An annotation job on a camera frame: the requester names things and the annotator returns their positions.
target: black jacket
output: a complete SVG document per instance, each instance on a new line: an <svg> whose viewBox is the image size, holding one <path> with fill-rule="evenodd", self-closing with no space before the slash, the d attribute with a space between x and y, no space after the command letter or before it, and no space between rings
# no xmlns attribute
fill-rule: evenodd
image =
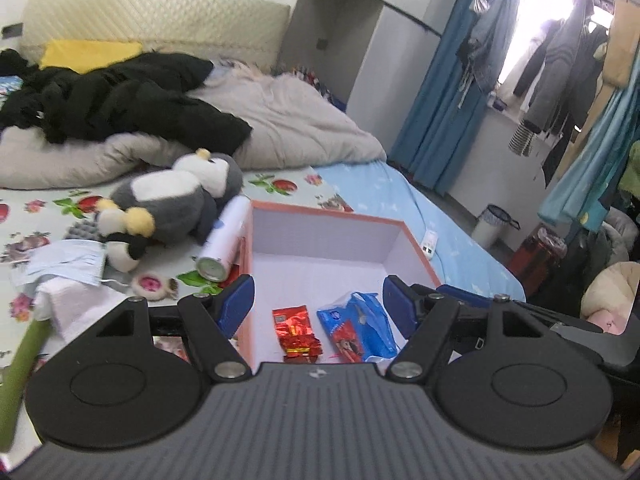
<svg viewBox="0 0 640 480"><path fill-rule="evenodd" d="M9 95L0 124L40 126L53 143L145 132L192 150L233 155L251 127L184 95L200 86L212 67L210 61L188 54L149 52L84 75L46 68L25 78L23 87Z"/></svg>

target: blue snack package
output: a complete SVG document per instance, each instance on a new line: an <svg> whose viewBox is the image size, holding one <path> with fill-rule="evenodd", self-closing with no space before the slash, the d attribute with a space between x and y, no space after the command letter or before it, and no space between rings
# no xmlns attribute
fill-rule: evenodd
<svg viewBox="0 0 640 480"><path fill-rule="evenodd" d="M388 317L377 296L354 292L346 302L317 311L325 332L349 362L378 362L398 355Z"/></svg>

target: green handle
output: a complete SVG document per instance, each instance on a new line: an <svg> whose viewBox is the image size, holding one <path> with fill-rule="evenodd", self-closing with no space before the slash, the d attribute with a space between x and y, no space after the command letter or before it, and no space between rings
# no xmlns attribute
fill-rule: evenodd
<svg viewBox="0 0 640 480"><path fill-rule="evenodd" d="M14 443L15 425L22 394L33 362L51 332L49 320L31 321L0 386L0 452L8 452Z"/></svg>

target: penguin plush toy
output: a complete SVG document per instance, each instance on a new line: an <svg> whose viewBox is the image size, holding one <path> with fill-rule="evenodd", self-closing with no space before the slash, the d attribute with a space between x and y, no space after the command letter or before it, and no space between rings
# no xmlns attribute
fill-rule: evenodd
<svg viewBox="0 0 640 480"><path fill-rule="evenodd" d="M138 266L151 240L203 244L226 203L242 189L242 171L223 153L198 150L170 170L137 176L100 200L97 227L116 270Z"/></svg>

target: headboard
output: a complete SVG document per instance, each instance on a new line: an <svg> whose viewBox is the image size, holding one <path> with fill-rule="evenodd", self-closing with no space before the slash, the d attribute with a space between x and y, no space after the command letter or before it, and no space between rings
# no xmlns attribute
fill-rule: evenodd
<svg viewBox="0 0 640 480"><path fill-rule="evenodd" d="M33 62L46 42L139 41L145 50L228 56L274 66L289 6L265 0L28 0L21 52Z"/></svg>

